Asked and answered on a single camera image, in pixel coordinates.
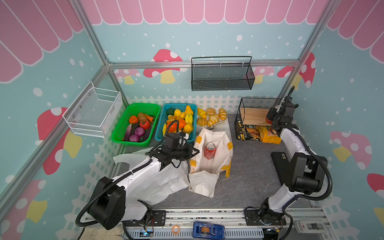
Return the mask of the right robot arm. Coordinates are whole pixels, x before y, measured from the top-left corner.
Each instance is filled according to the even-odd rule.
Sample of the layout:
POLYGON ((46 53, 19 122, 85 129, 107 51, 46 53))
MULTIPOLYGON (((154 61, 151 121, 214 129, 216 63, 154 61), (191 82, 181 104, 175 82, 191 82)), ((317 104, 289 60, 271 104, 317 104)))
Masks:
POLYGON ((271 154, 279 180, 280 189, 266 198, 259 208, 247 207, 244 210, 248 226, 269 226, 284 224, 287 208, 298 199, 322 201, 333 190, 333 180, 328 170, 326 158, 311 150, 301 136, 299 128, 293 123, 297 104, 292 103, 291 87, 279 107, 273 107, 267 114, 272 122, 272 130, 281 138, 285 152, 271 154))

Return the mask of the white tote bag yellow handles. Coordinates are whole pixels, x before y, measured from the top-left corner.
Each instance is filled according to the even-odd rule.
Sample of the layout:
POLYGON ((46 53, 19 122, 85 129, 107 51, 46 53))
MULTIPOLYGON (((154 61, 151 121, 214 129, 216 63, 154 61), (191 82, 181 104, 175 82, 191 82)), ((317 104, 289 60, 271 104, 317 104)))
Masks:
POLYGON ((234 146, 226 132, 213 132, 203 129, 195 139, 194 148, 200 153, 190 159, 189 191, 213 198, 215 187, 221 172, 230 176, 234 146), (205 145, 212 142, 216 153, 212 160, 204 156, 205 145))

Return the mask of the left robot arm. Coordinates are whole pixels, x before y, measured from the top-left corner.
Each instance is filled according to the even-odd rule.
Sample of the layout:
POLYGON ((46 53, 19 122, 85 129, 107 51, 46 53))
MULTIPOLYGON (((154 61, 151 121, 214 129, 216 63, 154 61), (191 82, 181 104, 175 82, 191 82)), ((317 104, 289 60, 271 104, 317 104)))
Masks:
POLYGON ((143 227, 149 225, 153 221, 153 208, 143 200, 135 200, 131 193, 168 165, 173 165, 174 160, 182 163, 200 152, 188 142, 189 134, 179 126, 178 120, 172 121, 163 139, 145 153, 146 158, 140 164, 112 179, 101 178, 90 201, 78 213, 76 226, 100 224, 111 230, 127 221, 143 227))

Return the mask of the white plastic grocery bag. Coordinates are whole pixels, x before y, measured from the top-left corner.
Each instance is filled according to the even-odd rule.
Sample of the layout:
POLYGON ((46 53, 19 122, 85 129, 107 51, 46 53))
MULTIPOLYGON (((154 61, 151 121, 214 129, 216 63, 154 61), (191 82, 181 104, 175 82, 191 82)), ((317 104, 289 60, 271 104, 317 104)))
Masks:
MULTIPOLYGON (((131 167, 135 167, 145 160, 147 157, 145 153, 150 149, 146 148, 131 154, 115 156, 115 164, 128 164, 130 165, 128 170, 130 170, 131 167)), ((123 170, 123 167, 120 170, 123 173, 128 171, 123 170)), ((142 184, 128 194, 128 199, 130 201, 142 200, 151 206, 156 205, 165 200, 169 195, 189 187, 188 170, 187 161, 181 162, 177 169, 171 164, 151 177, 146 177, 142 184)))

